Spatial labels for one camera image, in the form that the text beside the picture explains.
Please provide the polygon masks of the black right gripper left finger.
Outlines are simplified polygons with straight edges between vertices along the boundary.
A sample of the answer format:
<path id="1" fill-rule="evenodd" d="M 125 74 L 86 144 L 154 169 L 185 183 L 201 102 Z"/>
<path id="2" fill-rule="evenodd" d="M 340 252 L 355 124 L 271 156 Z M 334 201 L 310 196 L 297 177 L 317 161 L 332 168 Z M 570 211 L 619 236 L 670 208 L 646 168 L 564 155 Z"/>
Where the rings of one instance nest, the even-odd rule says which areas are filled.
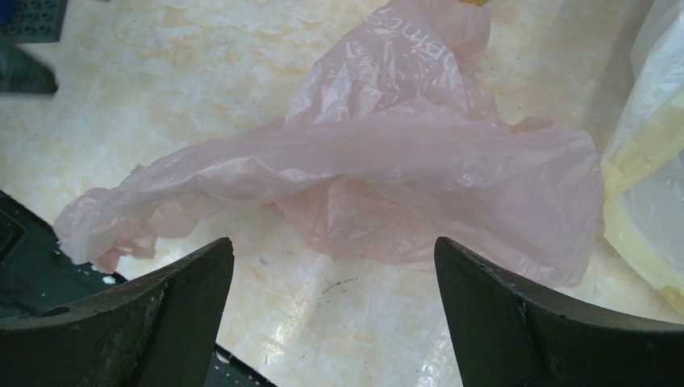
<path id="1" fill-rule="evenodd" d="M 3 319 L 2 385 L 204 385 L 233 268 L 220 238 L 94 296 Z"/>

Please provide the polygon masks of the pink plastic trash bag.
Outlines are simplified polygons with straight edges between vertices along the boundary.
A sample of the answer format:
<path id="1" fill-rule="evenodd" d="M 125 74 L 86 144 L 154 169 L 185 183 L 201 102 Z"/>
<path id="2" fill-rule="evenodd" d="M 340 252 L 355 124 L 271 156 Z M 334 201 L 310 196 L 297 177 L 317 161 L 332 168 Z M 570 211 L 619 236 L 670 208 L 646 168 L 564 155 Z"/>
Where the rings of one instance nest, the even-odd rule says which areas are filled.
<path id="1" fill-rule="evenodd" d="M 62 250 L 111 272 L 231 203 L 264 203 L 333 258 L 423 268 L 444 236 L 576 285 L 603 201 L 594 142 L 499 118 L 470 76 L 490 26 L 484 6 L 388 2 L 315 63 L 280 123 L 183 148 L 71 202 L 54 225 Z"/>

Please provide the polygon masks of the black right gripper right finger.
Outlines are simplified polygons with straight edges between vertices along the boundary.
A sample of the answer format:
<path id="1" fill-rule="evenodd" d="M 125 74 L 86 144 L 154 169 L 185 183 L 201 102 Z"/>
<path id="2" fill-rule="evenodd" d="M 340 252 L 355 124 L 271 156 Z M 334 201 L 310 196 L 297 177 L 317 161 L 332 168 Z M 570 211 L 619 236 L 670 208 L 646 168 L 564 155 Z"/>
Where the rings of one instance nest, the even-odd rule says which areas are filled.
<path id="1" fill-rule="evenodd" d="M 680 386 L 683 327 L 596 306 L 440 237 L 434 261 L 466 386 Z"/>

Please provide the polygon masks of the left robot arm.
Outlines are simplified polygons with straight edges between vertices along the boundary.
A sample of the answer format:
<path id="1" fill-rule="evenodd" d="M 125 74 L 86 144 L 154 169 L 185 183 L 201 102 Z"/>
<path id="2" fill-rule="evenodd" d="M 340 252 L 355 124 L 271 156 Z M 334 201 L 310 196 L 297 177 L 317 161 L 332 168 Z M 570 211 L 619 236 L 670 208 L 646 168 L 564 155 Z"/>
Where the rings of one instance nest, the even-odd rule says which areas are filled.
<path id="1" fill-rule="evenodd" d="M 52 67 L 14 44 L 1 43 L 1 92 L 54 95 L 59 89 Z"/>

